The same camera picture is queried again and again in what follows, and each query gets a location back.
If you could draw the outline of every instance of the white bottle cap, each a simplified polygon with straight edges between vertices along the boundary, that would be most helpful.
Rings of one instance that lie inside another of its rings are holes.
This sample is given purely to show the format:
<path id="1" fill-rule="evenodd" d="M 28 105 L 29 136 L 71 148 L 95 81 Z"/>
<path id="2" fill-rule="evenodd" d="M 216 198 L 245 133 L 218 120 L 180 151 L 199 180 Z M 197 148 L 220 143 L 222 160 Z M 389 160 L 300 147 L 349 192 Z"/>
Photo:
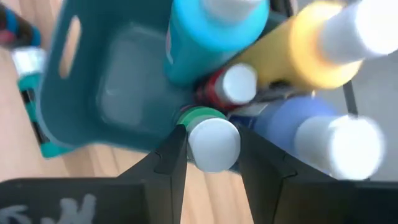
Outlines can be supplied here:
<path id="1" fill-rule="evenodd" d="M 319 47 L 337 64 L 380 57 L 398 49 L 398 1 L 362 0 L 327 20 Z"/>
<path id="2" fill-rule="evenodd" d="M 21 47 L 13 50 L 11 56 L 19 78 L 43 72 L 46 58 L 43 49 L 38 47 Z"/>
<path id="3" fill-rule="evenodd" d="M 364 180 L 384 159 L 384 136 L 365 117 L 319 116 L 307 119 L 294 139 L 297 156 L 336 179 Z"/>
<path id="4" fill-rule="evenodd" d="M 223 22 L 235 23 L 245 20 L 263 0 L 203 0 L 206 11 Z"/>
<path id="5" fill-rule="evenodd" d="M 211 118 L 196 125 L 188 137 L 190 155 L 204 172 L 228 170 L 238 160 L 241 137 L 229 121 Z"/>
<path id="6" fill-rule="evenodd" d="M 216 81 L 216 94 L 221 101 L 234 105 L 249 103 L 257 92 L 257 72 L 250 65 L 239 63 L 224 72 Z"/>

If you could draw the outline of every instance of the blue paint bottle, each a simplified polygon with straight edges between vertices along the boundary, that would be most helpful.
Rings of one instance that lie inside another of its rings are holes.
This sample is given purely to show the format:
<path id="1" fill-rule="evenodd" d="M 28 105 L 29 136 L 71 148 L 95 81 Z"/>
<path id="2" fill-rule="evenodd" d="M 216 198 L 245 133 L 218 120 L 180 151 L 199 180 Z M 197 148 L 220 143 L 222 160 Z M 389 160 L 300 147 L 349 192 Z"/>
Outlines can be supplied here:
<path id="1" fill-rule="evenodd" d="M 340 115 L 322 99 L 298 96 L 254 109 L 242 108 L 229 120 L 336 179 L 367 179 L 384 158 L 384 137 L 375 121 Z"/>
<path id="2" fill-rule="evenodd" d="M 192 85 L 251 45 L 268 19 L 268 0 L 174 0 L 166 38 L 165 72 Z"/>

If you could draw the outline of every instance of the wooden floor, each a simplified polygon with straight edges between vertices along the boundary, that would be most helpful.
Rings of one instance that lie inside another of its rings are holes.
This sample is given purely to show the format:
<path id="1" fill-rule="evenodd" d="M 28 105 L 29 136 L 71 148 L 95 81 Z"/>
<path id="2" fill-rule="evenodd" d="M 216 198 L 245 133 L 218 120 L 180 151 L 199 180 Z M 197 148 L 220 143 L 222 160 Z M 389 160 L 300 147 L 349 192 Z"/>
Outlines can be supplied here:
<path id="1" fill-rule="evenodd" d="M 47 50 L 61 0 L 2 2 L 40 29 Z M 16 71 L 5 50 L 0 50 L 0 68 L 0 181 L 18 177 L 114 177 L 145 156 L 98 145 L 44 160 L 17 89 Z M 252 223 L 240 176 L 230 172 L 204 174 L 188 165 L 182 223 Z"/>

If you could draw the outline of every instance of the light blue paint bottle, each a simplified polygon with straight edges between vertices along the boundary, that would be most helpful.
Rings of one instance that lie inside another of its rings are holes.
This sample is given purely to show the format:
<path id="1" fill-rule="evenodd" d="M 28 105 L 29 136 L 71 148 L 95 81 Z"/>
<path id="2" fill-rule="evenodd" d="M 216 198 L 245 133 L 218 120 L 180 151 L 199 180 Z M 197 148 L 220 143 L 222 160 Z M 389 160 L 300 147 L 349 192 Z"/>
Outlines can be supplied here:
<path id="1" fill-rule="evenodd" d="M 166 38 L 165 72 L 179 86 L 225 64 L 260 36 L 268 0 L 174 0 Z"/>

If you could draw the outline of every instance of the teal container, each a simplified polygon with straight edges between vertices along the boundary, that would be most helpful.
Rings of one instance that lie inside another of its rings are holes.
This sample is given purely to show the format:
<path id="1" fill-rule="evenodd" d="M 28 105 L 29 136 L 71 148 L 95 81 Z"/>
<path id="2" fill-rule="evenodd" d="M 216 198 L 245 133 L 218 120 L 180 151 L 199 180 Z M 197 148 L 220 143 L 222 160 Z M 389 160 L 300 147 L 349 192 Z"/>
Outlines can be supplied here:
<path id="1" fill-rule="evenodd" d="M 43 157 L 56 157 L 72 151 L 71 149 L 60 147 L 50 142 L 37 122 L 35 90 L 39 85 L 45 52 L 36 47 L 26 47 L 13 51 L 12 57 L 19 74 L 18 89 L 21 92 L 21 97 Z"/>
<path id="2" fill-rule="evenodd" d="M 172 0 L 63 1 L 37 92 L 37 119 L 52 142 L 144 152 L 160 146 L 176 114 L 193 104 L 193 90 L 164 73 L 171 8 Z M 81 34 L 65 78 L 59 67 L 73 18 Z"/>

